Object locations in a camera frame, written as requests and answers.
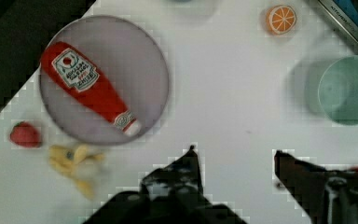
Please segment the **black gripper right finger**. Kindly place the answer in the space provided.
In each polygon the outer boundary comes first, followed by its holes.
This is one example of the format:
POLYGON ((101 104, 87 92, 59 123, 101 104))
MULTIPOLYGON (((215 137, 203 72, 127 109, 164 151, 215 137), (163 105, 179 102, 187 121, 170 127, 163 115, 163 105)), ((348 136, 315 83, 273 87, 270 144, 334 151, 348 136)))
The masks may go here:
POLYGON ((279 150, 274 172, 312 224, 358 224, 358 167, 327 170, 279 150))

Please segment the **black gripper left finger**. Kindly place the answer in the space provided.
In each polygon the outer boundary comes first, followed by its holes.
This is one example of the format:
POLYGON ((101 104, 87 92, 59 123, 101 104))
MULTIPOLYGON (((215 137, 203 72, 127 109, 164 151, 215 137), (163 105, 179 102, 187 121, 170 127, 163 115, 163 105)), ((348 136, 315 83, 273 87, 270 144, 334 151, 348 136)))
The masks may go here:
POLYGON ((145 176, 138 191, 113 196, 83 224, 247 224, 224 204, 203 195, 194 147, 145 176))

